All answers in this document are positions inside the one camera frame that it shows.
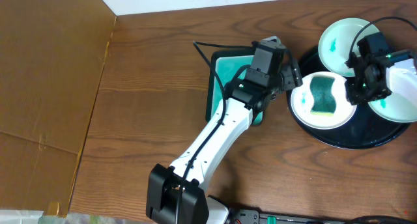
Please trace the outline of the white plate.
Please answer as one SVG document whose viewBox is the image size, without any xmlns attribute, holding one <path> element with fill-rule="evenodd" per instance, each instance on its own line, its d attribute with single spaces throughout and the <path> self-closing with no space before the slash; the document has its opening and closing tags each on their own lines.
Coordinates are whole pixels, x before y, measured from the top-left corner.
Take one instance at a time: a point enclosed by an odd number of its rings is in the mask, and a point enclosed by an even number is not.
<svg viewBox="0 0 417 224">
<path fill-rule="evenodd" d="M 332 95 L 336 101 L 336 111 L 333 116 L 313 115 L 310 113 L 313 106 L 313 96 L 310 91 L 310 82 L 314 76 L 332 77 L 335 79 L 332 86 Z M 302 78 L 303 84 L 293 89 L 290 95 L 290 108 L 295 117 L 306 126 L 318 130 L 331 130 L 347 123 L 354 115 L 356 106 L 347 101 L 346 79 L 333 72 L 315 72 Z"/>
</svg>

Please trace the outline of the green scrub sponge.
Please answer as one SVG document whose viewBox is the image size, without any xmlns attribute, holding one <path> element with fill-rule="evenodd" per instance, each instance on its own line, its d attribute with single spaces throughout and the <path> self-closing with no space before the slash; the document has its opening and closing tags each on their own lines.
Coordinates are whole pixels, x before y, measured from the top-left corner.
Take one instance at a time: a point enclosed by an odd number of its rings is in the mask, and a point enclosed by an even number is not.
<svg viewBox="0 0 417 224">
<path fill-rule="evenodd" d="M 325 76 L 314 76 L 310 82 L 310 91 L 313 96 L 313 106 L 310 113 L 313 115 L 333 116 L 336 111 L 336 101 L 332 95 L 332 86 L 335 79 Z"/>
</svg>

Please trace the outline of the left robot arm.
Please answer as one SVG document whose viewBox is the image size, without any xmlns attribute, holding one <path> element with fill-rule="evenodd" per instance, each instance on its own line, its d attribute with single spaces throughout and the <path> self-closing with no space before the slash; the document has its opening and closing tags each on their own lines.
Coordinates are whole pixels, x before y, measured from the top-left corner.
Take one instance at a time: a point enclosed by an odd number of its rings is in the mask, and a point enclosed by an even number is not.
<svg viewBox="0 0 417 224">
<path fill-rule="evenodd" d="M 220 162 L 237 138 L 278 93 L 301 86 L 298 62 L 272 36 L 254 42 L 252 63 L 226 85 L 217 110 L 190 147 L 169 167 L 149 175 L 146 215 L 156 223 L 226 223 L 228 207 L 206 192 Z"/>
</svg>

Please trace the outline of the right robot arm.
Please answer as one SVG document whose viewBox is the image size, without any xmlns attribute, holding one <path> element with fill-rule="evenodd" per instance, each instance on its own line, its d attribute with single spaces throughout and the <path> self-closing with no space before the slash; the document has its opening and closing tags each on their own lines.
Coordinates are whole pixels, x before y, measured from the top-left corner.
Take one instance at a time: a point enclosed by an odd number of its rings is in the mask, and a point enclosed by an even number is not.
<svg viewBox="0 0 417 224">
<path fill-rule="evenodd" d="M 416 105 L 416 53 L 396 51 L 378 32 L 360 39 L 359 54 L 349 53 L 347 66 L 354 77 L 345 82 L 347 100 L 352 105 L 364 104 L 398 94 Z"/>
</svg>

